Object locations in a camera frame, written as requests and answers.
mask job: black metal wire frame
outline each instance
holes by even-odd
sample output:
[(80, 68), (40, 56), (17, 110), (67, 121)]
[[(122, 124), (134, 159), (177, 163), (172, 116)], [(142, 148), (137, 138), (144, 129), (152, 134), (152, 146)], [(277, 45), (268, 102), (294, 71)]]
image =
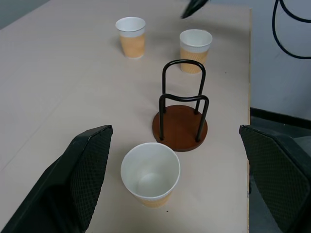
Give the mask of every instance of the black metal wire frame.
[[(204, 65), (202, 65), (201, 63), (199, 63), (197, 61), (188, 60), (188, 59), (174, 60), (174, 61), (168, 62), (164, 66), (163, 72), (162, 72), (162, 94), (166, 93), (166, 70), (168, 69), (168, 67), (175, 65), (175, 64), (180, 64), (180, 63), (187, 63), (187, 64), (196, 65), (202, 70), (202, 78), (201, 78), (201, 84), (200, 84), (200, 89), (199, 89), (199, 94), (198, 94), (199, 96), (202, 95), (203, 86), (204, 86), (204, 82), (205, 82), (205, 76), (206, 76), (206, 71), (205, 71)], [(196, 103), (195, 110), (194, 110), (195, 114), (199, 113), (199, 106), (200, 106), (200, 100), (198, 100)]]
[(174, 96), (171, 94), (163, 94), (160, 96), (159, 99), (159, 114), (160, 114), (160, 140), (164, 140), (164, 122), (163, 122), (163, 115), (164, 115), (164, 109), (165, 109), (165, 99), (171, 99), (171, 100), (175, 100), (175, 101), (179, 101), (179, 102), (192, 102), (192, 101), (200, 101), (200, 100), (204, 100), (205, 104), (204, 104), (204, 108), (203, 108), (203, 112), (202, 112), (202, 117), (201, 117), (201, 121), (200, 121), (200, 125), (199, 125), (199, 129), (198, 129), (198, 133), (195, 137), (195, 141), (199, 142), (201, 140), (201, 134), (202, 134), (202, 130), (203, 130), (203, 126), (204, 126), (204, 121), (206, 118), (206, 114), (207, 114), (207, 109), (208, 109), (208, 105), (209, 105), (209, 99), (207, 98), (207, 96), (204, 95), (200, 95), (200, 96), (193, 96), (193, 97), (179, 97), (179, 96)]

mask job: black cable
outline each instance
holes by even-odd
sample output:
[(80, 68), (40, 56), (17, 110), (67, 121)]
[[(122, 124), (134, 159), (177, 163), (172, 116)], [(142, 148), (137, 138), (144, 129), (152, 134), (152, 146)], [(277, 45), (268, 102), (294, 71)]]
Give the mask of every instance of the black cable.
[(283, 0), (276, 0), (275, 4), (274, 4), (274, 8), (273, 8), (273, 13), (272, 13), (272, 33), (273, 33), (273, 37), (274, 40), (276, 41), (277, 45), (289, 56), (297, 58), (297, 59), (311, 59), (311, 56), (298, 56), (295, 55), (291, 52), (289, 52), (288, 50), (286, 50), (282, 45), (281, 42), (278, 40), (278, 37), (276, 35), (276, 9), (277, 9), (277, 5), (278, 5), (278, 1), (280, 1), (280, 4), (283, 8), (283, 10), (292, 18), (300, 21), (300, 22), (305, 22), (305, 23), (311, 23), (311, 20), (309, 19), (303, 19), (300, 18), (298, 16), (295, 16), (294, 14), (292, 14), (285, 6), (284, 1)]
[(284, 4), (284, 0), (280, 0), (280, 4), (281, 7), (283, 8), (283, 10), (286, 12), (286, 14), (288, 14), (290, 17), (300, 21), (300, 22), (304, 22), (304, 23), (311, 23), (311, 19), (304, 19), (304, 18), (300, 18), (298, 16), (295, 16), (292, 12), (289, 11), (289, 9), (287, 9), (287, 7)]

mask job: white paper cup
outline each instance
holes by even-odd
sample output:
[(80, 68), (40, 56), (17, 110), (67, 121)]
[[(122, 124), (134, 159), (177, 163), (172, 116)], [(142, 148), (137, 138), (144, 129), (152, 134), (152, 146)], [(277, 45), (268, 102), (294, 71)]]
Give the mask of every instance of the white paper cup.
[(145, 206), (164, 205), (180, 175), (175, 152), (160, 143), (144, 143), (131, 149), (121, 165), (125, 187)]
[(120, 41), (124, 54), (128, 58), (140, 58), (145, 52), (146, 22), (138, 17), (119, 19), (116, 28), (119, 30)]
[[(190, 59), (200, 62), (204, 65), (208, 49), (212, 43), (212, 35), (204, 30), (190, 29), (183, 31), (180, 36), (180, 58)], [(201, 69), (192, 64), (181, 64), (181, 70), (195, 74), (199, 73)]]

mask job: tan cup sleeve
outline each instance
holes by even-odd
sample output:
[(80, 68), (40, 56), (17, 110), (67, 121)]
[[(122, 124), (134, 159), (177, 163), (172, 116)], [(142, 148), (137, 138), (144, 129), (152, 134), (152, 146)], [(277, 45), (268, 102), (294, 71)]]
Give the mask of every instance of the tan cup sleeve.
[[(195, 60), (204, 65), (206, 58), (207, 58), (207, 53), (208, 53), (208, 50), (205, 52), (201, 52), (201, 53), (195, 53), (195, 52), (188, 52), (184, 50), (183, 48), (180, 48), (180, 59)], [(190, 74), (196, 74), (201, 71), (201, 69), (196, 65), (184, 64), (184, 63), (181, 64), (181, 70), (183, 72), (190, 73)]]
[(120, 36), (121, 45), (125, 56), (139, 58), (145, 52), (145, 34), (137, 37)]
[(166, 204), (166, 202), (170, 199), (172, 192), (170, 192), (166, 197), (158, 199), (158, 200), (144, 200), (137, 198), (139, 202), (141, 202), (144, 206), (157, 208)]

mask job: wall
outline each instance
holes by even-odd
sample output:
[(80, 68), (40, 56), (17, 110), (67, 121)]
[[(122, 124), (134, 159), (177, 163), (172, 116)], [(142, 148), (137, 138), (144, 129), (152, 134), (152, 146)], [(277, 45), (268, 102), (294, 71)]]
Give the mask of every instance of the wall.
[[(274, 0), (211, 0), (252, 8), (251, 106), (311, 120), (311, 60), (286, 55), (272, 35)], [(310, 0), (285, 0), (299, 17), (311, 19)], [(311, 24), (297, 22), (279, 5), (276, 33), (292, 53), (311, 56)]]
[(49, 0), (0, 0), (0, 30)]

